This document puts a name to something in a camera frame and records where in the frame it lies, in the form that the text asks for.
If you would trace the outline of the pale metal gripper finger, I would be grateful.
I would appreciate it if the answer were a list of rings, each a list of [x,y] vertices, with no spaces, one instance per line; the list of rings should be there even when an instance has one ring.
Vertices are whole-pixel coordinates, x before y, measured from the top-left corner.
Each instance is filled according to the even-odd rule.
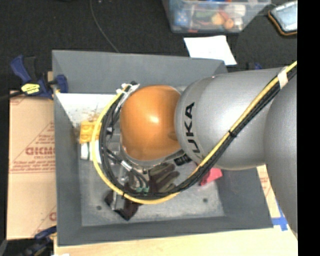
[[[120,211],[124,209],[124,199],[121,195],[113,194],[111,201],[111,209],[113,211]]]

